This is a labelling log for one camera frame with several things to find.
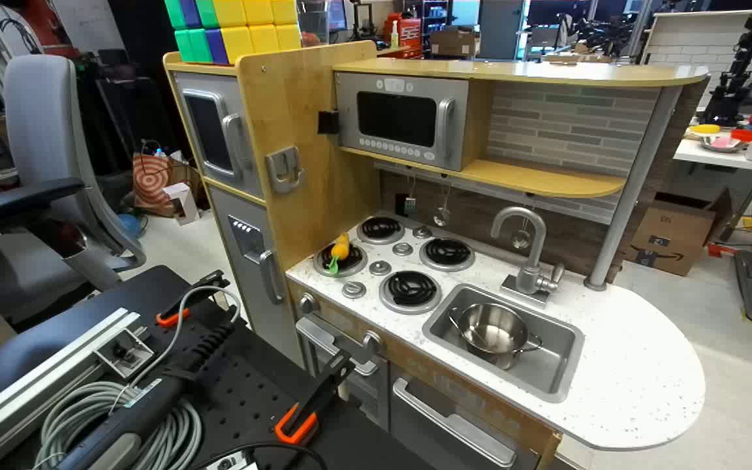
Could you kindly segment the orange carrot toy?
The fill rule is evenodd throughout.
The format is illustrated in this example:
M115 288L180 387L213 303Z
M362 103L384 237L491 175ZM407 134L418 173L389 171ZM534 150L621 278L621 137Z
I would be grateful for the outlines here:
M330 250L329 250L329 274L338 274L338 263L349 257L349 237L347 235L338 235L333 244L330 244Z

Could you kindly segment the wooden toy kitchen set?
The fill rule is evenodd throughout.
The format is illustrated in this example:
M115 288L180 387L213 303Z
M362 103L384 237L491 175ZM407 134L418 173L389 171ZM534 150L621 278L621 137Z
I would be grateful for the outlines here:
M247 115L260 193L204 173L255 331L311 370L296 296L311 293L381 336L392 366L392 434L410 450L496 468L546 464L573 437L595 450L678 438L704 407L700 357L675 325L612 286L618 246L654 165L675 150L704 84L696 69L389 61L366 43L253 53L229 65L163 61L178 74L231 75ZM338 142L337 74L448 79L469 87L461 168L441 171ZM500 288L527 262L531 227L491 222L527 207L546 222L550 296ZM330 244L349 257L329 274ZM478 288L585 334L561 403L514 387L423 334L444 297Z

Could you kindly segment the grey toy microwave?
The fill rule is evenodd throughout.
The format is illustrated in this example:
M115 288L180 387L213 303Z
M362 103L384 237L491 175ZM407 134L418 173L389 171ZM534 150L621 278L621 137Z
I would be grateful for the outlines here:
M337 74L338 142L347 150L461 168L469 87L448 79Z

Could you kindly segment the silver pot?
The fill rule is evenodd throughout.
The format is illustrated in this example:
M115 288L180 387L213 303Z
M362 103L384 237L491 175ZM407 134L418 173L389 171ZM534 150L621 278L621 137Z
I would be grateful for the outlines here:
M484 357L518 355L529 343L527 321L500 303L469 303L456 318L460 336Z

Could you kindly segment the grey toy oven door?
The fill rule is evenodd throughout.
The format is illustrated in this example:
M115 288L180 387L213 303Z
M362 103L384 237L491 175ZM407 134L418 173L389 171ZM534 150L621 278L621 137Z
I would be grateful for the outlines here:
M338 397L371 419L379 429L392 429L389 378L392 366L384 357L381 336L371 330L358 330L329 303L311 293L296 296L296 321L311 370L324 374L330 366L347 363L349 374L338 383Z

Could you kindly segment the silver toy faucet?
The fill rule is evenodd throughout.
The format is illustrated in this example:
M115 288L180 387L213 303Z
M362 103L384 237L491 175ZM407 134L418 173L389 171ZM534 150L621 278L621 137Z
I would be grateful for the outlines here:
M546 246L542 216L527 207L504 207L491 222L491 235L497 237L508 219L527 222L531 227L531 237L527 244L527 262L518 263L514 274L507 274L500 288L508 293L527 296L527 297L550 296L564 278L564 266L555 263L550 274L542 274L542 270L541 270L541 254Z

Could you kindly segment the silver toy sink basin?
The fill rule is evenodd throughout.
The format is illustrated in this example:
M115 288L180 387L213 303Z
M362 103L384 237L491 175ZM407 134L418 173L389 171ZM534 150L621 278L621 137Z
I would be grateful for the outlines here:
M547 403L569 391L585 334L478 288L454 288L423 334L473 366Z

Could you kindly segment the grey toy fridge door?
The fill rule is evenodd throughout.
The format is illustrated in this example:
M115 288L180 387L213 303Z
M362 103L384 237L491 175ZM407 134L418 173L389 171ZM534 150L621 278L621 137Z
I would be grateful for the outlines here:
M208 177L238 190L260 193L247 115L231 75L178 74L175 87L189 124L189 142L197 150Z

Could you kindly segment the orange black clamp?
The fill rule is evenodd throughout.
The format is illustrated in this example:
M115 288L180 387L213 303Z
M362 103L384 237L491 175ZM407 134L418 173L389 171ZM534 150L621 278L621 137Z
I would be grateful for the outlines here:
M300 447L319 430L320 410L333 399L337 387L355 370L347 352L329 357L313 390L291 403L272 425L272 434L283 447Z

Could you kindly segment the colourful foam block stack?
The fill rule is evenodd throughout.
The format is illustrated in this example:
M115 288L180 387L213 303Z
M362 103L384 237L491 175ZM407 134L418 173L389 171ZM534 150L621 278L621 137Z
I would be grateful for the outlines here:
M182 64L227 65L300 47L295 0L162 0Z

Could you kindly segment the cardboard box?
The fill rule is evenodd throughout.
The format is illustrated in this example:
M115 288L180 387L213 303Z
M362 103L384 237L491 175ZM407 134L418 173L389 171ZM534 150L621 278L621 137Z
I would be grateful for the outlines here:
M719 190L714 198L658 193L644 207L624 257L635 263L685 278L729 212L729 190Z

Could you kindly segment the grey office chair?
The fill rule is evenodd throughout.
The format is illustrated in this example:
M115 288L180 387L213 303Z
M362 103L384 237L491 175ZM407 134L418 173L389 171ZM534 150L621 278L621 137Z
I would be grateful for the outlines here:
M94 173L74 64L17 56L4 65L4 137L17 189L0 193L0 227L24 227L90 288L145 262Z

